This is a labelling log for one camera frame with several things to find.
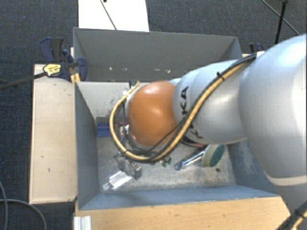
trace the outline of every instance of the gray carpet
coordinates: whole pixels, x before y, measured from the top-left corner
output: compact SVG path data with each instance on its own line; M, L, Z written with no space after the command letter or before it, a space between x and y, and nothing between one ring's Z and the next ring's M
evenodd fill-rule
M281 0L266 0L277 11ZM249 43L274 45L279 18L260 0L146 0L151 31L234 35L243 52ZM307 0L289 0L285 18L306 33ZM0 79L14 81L33 73L43 61L38 44L47 37L64 37L72 45L78 25L78 0L0 0ZM281 41L294 32L283 24ZM31 83L0 91L0 181L7 197L26 201L29 186ZM72 203L39 206L49 230L72 227ZM9 229L43 229L27 207L10 204ZM3 226L0 205L0 229Z

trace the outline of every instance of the small metal part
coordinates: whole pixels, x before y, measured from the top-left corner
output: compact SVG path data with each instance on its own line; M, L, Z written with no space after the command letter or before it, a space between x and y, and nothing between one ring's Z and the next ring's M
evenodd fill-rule
M129 182L133 177L127 175L123 171L118 171L116 174L109 177L108 182L103 185L103 190L107 191L116 191L118 190L123 184Z
M181 169L186 169L190 166L193 165L199 165L201 164L201 159L202 156L204 154L204 152L206 151L207 148L205 148L203 151L197 153L197 154L193 154L191 157L184 159L182 161L180 161L179 163L177 163L175 165L175 170L179 171Z
M118 152L114 159L118 164L119 170L125 172L129 176L133 176L134 179L139 179L142 176L142 167L134 161L129 161Z

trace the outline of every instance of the wooden board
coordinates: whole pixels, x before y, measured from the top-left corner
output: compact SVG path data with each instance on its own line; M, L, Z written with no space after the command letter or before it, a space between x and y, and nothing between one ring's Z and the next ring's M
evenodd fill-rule
M35 73L42 66L35 66ZM70 82L43 77L33 84L29 202L67 202L77 195L76 145Z
M79 211L92 216L93 230L274 230L289 211L277 197Z

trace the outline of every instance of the blue clamp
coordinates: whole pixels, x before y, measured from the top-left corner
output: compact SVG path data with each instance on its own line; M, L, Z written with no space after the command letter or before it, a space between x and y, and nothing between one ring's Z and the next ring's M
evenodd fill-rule
M85 81L87 76L87 64L84 57L78 58L77 62L67 49L62 50L63 38L47 37L39 43L41 54L46 58L48 63L57 62L61 65L61 74L55 77L67 81L71 79L70 68L74 68L75 72L79 73L81 81Z

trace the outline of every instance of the blue object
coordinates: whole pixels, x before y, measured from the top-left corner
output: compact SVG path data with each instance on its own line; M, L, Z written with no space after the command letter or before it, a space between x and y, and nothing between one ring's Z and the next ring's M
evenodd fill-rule
M97 124L97 137L109 137L111 136L109 123Z
M61 65L61 74L54 76L67 81L71 80L70 68L78 68L81 81L85 81L87 76L87 64L84 57L78 58L77 62L74 63L73 57L67 49L62 51L62 43L64 39L47 37L39 43L39 49L41 54L46 58L48 63L58 62Z

